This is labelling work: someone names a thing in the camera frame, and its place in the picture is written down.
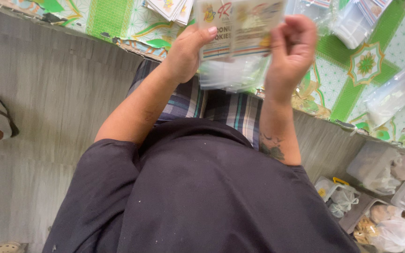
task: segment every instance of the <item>forearm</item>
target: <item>forearm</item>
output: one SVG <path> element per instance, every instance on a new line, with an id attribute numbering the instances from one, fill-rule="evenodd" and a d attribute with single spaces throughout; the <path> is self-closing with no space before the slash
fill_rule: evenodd
<path id="1" fill-rule="evenodd" d="M 159 65 L 104 121 L 95 141 L 114 139 L 140 145 L 159 118 L 178 83 Z"/>
<path id="2" fill-rule="evenodd" d="M 301 154 L 290 102 L 265 99 L 260 117 L 259 150 L 287 165 L 300 165 Z"/>

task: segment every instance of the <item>label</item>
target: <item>label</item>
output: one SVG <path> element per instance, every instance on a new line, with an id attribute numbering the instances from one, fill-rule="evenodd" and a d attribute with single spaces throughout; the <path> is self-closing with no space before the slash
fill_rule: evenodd
<path id="1" fill-rule="evenodd" d="M 301 0 L 301 3 L 315 5 L 322 9 L 329 9 L 329 6 L 331 5 L 331 0 L 315 0 L 315 1 Z"/>
<path id="2" fill-rule="evenodd" d="M 218 34 L 213 41 L 200 49 L 200 59 L 210 60 L 227 56 L 231 46 L 232 3 L 220 0 L 199 0 L 196 2 L 197 23 L 200 29 L 216 26 Z"/>
<path id="3" fill-rule="evenodd" d="M 282 0 L 237 0 L 233 2 L 232 56 L 270 51 L 270 30 L 283 18 Z"/>
<path id="4" fill-rule="evenodd" d="M 379 19 L 391 0 L 355 0 L 365 19 L 373 26 Z"/>
<path id="5" fill-rule="evenodd" d="M 326 196 L 326 190 L 324 188 L 321 188 L 318 190 L 318 194 L 323 198 Z"/>

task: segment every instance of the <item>arm tattoo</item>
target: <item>arm tattoo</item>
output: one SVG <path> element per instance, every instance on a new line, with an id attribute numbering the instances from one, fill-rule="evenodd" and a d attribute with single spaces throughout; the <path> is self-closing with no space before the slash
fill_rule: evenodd
<path id="1" fill-rule="evenodd" d="M 264 133 L 259 136 L 259 151 L 279 161 L 284 161 L 284 153 L 281 151 L 282 139 L 268 137 Z"/>

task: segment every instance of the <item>plaid pants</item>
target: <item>plaid pants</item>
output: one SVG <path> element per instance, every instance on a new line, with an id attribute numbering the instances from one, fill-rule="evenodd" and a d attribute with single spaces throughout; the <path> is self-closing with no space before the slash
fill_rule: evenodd
<path id="1" fill-rule="evenodd" d="M 158 65 L 158 63 L 143 60 L 137 69 L 128 95 Z M 176 118 L 206 118 L 238 130 L 258 150 L 261 108 L 262 100 L 247 94 L 230 94 L 221 89 L 201 90 L 199 79 L 193 77 L 187 83 L 180 84 L 173 92 L 156 125 Z"/>

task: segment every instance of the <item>left hand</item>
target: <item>left hand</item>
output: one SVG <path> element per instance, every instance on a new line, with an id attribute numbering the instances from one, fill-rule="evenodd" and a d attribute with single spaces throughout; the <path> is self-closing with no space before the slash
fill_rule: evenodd
<path id="1" fill-rule="evenodd" d="M 196 24 L 188 26 L 173 42 L 162 67 L 170 81 L 188 82 L 199 67 L 199 49 L 217 35 L 217 27 L 199 30 Z"/>

